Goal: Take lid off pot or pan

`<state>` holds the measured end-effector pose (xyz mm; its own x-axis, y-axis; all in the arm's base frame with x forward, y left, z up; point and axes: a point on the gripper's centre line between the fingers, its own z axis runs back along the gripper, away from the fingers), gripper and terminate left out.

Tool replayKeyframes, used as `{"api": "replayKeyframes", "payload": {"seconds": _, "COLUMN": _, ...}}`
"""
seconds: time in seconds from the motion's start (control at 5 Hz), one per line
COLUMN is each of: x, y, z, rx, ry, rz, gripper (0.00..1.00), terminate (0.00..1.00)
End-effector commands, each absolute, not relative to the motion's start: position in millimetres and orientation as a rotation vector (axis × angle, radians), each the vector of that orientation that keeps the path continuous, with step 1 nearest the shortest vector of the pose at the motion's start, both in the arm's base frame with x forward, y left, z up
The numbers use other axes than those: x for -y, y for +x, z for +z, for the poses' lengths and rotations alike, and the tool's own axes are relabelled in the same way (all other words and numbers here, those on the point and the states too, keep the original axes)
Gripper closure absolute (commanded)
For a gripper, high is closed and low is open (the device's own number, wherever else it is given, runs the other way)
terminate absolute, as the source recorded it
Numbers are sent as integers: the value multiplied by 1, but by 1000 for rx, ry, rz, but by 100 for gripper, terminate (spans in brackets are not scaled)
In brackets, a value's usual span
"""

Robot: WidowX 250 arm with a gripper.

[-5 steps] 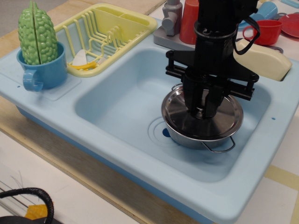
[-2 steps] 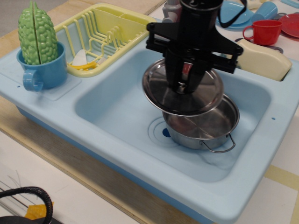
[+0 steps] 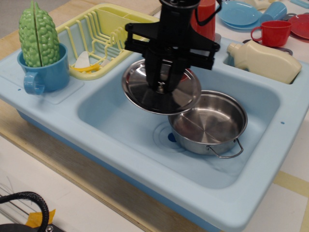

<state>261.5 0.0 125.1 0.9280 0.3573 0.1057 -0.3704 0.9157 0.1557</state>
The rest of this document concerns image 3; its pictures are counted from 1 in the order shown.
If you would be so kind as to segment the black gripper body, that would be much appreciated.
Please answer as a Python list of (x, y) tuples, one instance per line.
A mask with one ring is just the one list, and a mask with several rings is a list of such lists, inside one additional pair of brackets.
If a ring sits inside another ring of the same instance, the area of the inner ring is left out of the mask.
[(210, 70), (218, 43), (198, 34), (191, 26), (191, 17), (196, 16), (198, 0), (162, 0), (161, 14), (155, 23), (126, 24), (125, 49), (141, 53), (148, 51), (165, 60), (186, 60), (191, 66)]

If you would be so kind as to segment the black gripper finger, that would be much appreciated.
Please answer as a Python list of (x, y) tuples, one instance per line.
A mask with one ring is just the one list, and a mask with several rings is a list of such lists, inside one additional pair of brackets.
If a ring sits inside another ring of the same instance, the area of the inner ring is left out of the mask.
[(146, 81), (152, 90), (157, 90), (160, 81), (163, 57), (153, 52), (145, 53)]
[(185, 69), (189, 68), (188, 61), (168, 61), (169, 72), (166, 81), (166, 91), (172, 92), (183, 77)]

